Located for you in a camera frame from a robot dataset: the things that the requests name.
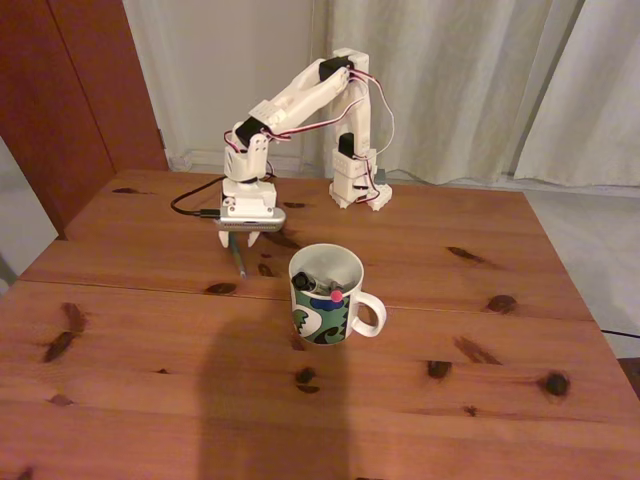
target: green pattern on mug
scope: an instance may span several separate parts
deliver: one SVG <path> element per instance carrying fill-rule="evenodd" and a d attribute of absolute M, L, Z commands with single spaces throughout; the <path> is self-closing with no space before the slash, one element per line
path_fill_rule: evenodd
<path fill-rule="evenodd" d="M 339 343 L 347 335 L 349 296 L 339 302 L 312 298 L 296 290 L 293 323 L 305 340 L 321 345 Z"/>

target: wood knot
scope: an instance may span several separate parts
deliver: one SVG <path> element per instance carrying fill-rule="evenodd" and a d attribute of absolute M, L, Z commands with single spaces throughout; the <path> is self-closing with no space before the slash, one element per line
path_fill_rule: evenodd
<path fill-rule="evenodd" d="M 275 275 L 273 274 L 273 271 L 271 270 L 271 267 L 269 267 L 269 265 L 267 265 L 266 263 L 258 264 L 258 272 L 263 277 L 275 277 Z"/>
<path fill-rule="evenodd" d="M 460 258 L 464 258 L 465 260 L 471 260 L 471 261 L 476 262 L 476 263 L 484 263 L 485 262 L 484 258 L 479 257 L 478 255 L 474 255 L 473 253 L 466 251 L 464 248 L 447 247 L 447 250 L 449 250 L 455 256 L 460 257 Z"/>
<path fill-rule="evenodd" d="M 236 291 L 235 283 L 216 283 L 207 288 L 204 293 L 210 295 L 229 295 Z"/>
<path fill-rule="evenodd" d="M 87 327 L 87 316 L 80 307 L 75 303 L 63 303 L 62 311 L 69 320 L 69 331 L 76 335 L 83 333 Z"/>
<path fill-rule="evenodd" d="M 314 387 L 313 385 L 296 385 L 296 388 L 304 393 L 317 393 L 320 391 L 320 387 Z"/>
<path fill-rule="evenodd" d="M 61 393 L 54 395 L 49 400 L 47 400 L 47 402 L 53 403 L 58 407 L 68 407 L 69 405 L 73 405 L 74 403 L 73 400 L 71 400 L 66 395 L 62 395 Z"/>
<path fill-rule="evenodd" d="M 71 346 L 73 340 L 77 336 L 78 335 L 73 332 L 62 332 L 49 344 L 49 348 L 47 348 L 42 361 L 44 363 L 49 363 L 53 362 L 57 358 L 60 358 Z"/>
<path fill-rule="evenodd" d="M 296 373 L 296 388 L 304 393 L 317 393 L 320 391 L 320 387 L 308 385 L 316 376 L 316 372 L 311 367 L 305 367 Z"/>
<path fill-rule="evenodd" d="M 451 362 L 440 362 L 437 360 L 429 360 L 427 362 L 427 373 L 431 378 L 441 380 L 451 371 Z"/>
<path fill-rule="evenodd" d="M 33 479 L 33 467 L 27 467 L 16 478 L 16 480 L 32 480 L 32 479 Z"/>
<path fill-rule="evenodd" d="M 569 393 L 571 382 L 560 372 L 551 372 L 539 382 L 540 387 L 554 397 L 565 397 Z"/>
<path fill-rule="evenodd" d="M 456 337 L 453 340 L 455 347 L 460 350 L 473 363 L 487 363 L 489 365 L 502 365 L 502 362 L 490 352 L 466 337 Z"/>
<path fill-rule="evenodd" d="M 296 373 L 296 382 L 298 383 L 309 383 L 313 380 L 313 377 L 316 376 L 316 372 L 311 367 L 305 367 L 299 372 Z"/>
<path fill-rule="evenodd" d="M 503 315 L 515 310 L 518 302 L 510 295 L 496 295 L 487 304 L 487 309 Z"/>
<path fill-rule="evenodd" d="M 304 343 L 302 343 L 300 337 L 295 333 L 291 334 L 291 348 L 297 350 L 298 352 L 304 352 L 306 350 L 304 348 Z"/>
<path fill-rule="evenodd" d="M 138 195 L 149 195 L 149 192 L 141 192 L 131 187 L 122 187 L 116 188 L 115 190 L 111 190 L 113 193 L 128 193 L 128 194 L 138 194 Z"/>
<path fill-rule="evenodd" d="M 464 410 L 464 413 L 466 413 L 470 417 L 475 417 L 478 414 L 478 409 L 473 405 L 467 405 L 463 407 L 462 410 Z"/>

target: marker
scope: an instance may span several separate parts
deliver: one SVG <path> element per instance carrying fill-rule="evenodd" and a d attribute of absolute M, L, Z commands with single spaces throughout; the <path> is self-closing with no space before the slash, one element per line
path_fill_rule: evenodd
<path fill-rule="evenodd" d="M 233 232 L 229 232 L 229 250 L 231 250 L 233 260 L 236 262 L 238 270 L 240 270 L 240 276 L 242 278 L 247 278 L 247 270 L 244 268 L 244 263 L 240 256 L 240 250 L 238 250 L 238 244 L 236 243 L 236 236 Z"/>
<path fill-rule="evenodd" d="M 313 292 L 318 286 L 315 279 L 304 272 L 296 273 L 291 279 L 291 284 L 296 290 L 309 293 Z"/>

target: black cable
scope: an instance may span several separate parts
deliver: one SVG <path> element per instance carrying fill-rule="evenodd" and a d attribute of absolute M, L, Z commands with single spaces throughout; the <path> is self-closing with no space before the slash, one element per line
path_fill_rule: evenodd
<path fill-rule="evenodd" d="M 265 179 L 266 180 L 270 180 L 272 178 L 276 178 L 274 170 L 273 170 L 273 165 L 271 165 L 270 162 L 267 162 L 269 164 L 269 167 L 271 168 L 271 172 L 267 173 Z M 193 190 L 191 190 L 190 192 L 187 193 L 183 193 L 182 195 L 174 198 L 171 201 L 171 209 L 176 212 L 179 213 L 180 215 L 188 215 L 188 216 L 192 216 L 192 217 L 202 217 L 202 218 L 220 218 L 220 210 L 215 208 L 215 209 L 211 209 L 211 208 L 203 208 L 200 210 L 184 210 L 180 207 L 177 207 L 176 204 L 182 200 L 184 200 L 187 197 L 190 197 L 191 195 L 195 195 L 198 192 L 201 192 L 202 190 L 204 190 L 205 188 L 209 188 L 212 185 L 215 185 L 216 183 L 224 180 L 225 177 L 224 175 L 218 178 L 214 178 L 213 180 L 211 180 L 208 183 L 205 183 L 204 185 L 199 186 L 198 188 L 195 188 Z"/>
<path fill-rule="evenodd" d="M 602 333 L 610 333 L 611 335 L 620 335 L 621 337 L 640 338 L 640 335 L 633 333 L 616 332 L 615 330 L 600 330 Z"/>
<path fill-rule="evenodd" d="M 195 188 L 193 190 L 191 190 L 190 192 L 187 193 L 183 193 L 182 195 L 176 197 L 173 199 L 173 201 L 171 202 L 171 208 L 173 209 L 174 212 L 179 213 L 180 215 L 191 215 L 193 217 L 201 217 L 203 216 L 202 214 L 202 210 L 183 210 L 180 207 L 176 207 L 176 204 L 182 200 L 184 200 L 187 197 L 190 197 L 191 195 L 195 195 L 198 192 L 201 192 L 202 190 L 204 190 L 205 188 L 209 188 L 212 185 L 215 185 L 216 183 L 224 180 L 226 177 L 223 175 L 222 177 L 218 177 L 215 178 L 213 180 L 211 180 L 208 183 L 205 183 L 204 185 Z"/>

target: red and white wire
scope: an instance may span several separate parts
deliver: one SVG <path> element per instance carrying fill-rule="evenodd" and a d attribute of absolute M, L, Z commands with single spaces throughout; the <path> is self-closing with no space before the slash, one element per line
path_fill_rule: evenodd
<path fill-rule="evenodd" d="M 375 200 L 376 198 L 378 198 L 380 196 L 380 190 L 377 189 L 376 184 L 373 183 L 373 176 L 371 175 L 371 164 L 369 163 L 369 159 L 365 158 L 365 165 L 367 166 L 367 178 L 369 179 L 369 186 L 371 188 L 373 188 L 374 192 L 376 192 L 375 197 L 364 197 L 364 198 L 359 198 L 358 200 L 355 201 L 355 203 L 367 203 L 370 202 L 372 200 Z"/>
<path fill-rule="evenodd" d="M 227 130 L 226 132 L 224 132 L 224 141 L 227 145 L 229 145 L 231 148 L 233 148 L 233 150 L 236 153 L 240 153 L 240 147 L 238 147 L 235 143 L 233 143 L 231 140 L 229 140 L 229 138 L 227 137 L 227 135 L 229 135 L 230 133 L 232 133 L 231 130 Z"/>
<path fill-rule="evenodd" d="M 356 81 L 359 83 L 362 83 L 364 85 L 365 91 L 362 94 L 361 97 L 357 98 L 356 100 L 354 100 L 353 102 L 351 102 L 349 105 L 347 105 L 347 107 L 344 109 L 344 111 L 336 118 L 333 118 L 331 120 L 325 120 L 323 122 L 318 122 L 318 123 L 312 123 L 311 125 L 304 125 L 302 127 L 297 127 L 297 128 L 292 128 L 290 130 L 285 130 L 284 132 L 280 132 L 278 134 L 275 133 L 271 133 L 271 132 L 265 132 L 267 134 L 267 136 L 271 136 L 273 138 L 275 138 L 276 140 L 284 140 L 284 141 L 289 141 L 291 140 L 291 135 L 293 135 L 294 133 L 302 133 L 302 132 L 308 132 L 310 130 L 315 130 L 316 128 L 322 128 L 322 127 L 328 127 L 329 125 L 333 125 L 334 123 L 338 123 L 340 120 L 342 120 L 347 113 L 349 113 L 349 111 L 355 107 L 358 103 L 362 102 L 365 98 L 367 98 L 367 95 L 369 93 L 369 86 L 367 85 L 367 82 L 365 79 L 361 78 L 361 77 L 352 77 L 351 81 Z"/>
<path fill-rule="evenodd" d="M 391 145 L 391 142 L 393 142 L 393 137 L 396 134 L 396 117 L 393 115 L 393 111 L 391 110 L 391 107 L 387 102 L 387 97 L 385 97 L 384 95 L 384 89 L 382 88 L 382 84 L 378 81 L 378 79 L 376 79 L 376 77 L 374 77 L 370 73 L 366 73 L 366 72 L 363 72 L 362 70 L 356 70 L 356 69 L 351 70 L 351 75 L 355 78 L 362 79 L 364 77 L 368 80 L 371 80 L 376 85 L 376 87 L 378 87 L 378 90 L 380 91 L 380 97 L 382 98 L 384 106 L 386 107 L 387 111 L 389 112 L 389 116 L 391 117 L 391 137 L 389 137 L 389 141 L 382 148 L 382 150 L 379 150 L 378 152 L 376 152 L 376 156 L 378 156 L 382 154 L 382 152 L 384 152 L 387 148 L 389 148 L 389 146 Z M 358 155 L 356 155 L 356 157 L 360 160 L 367 159 L 366 157 L 360 157 Z"/>

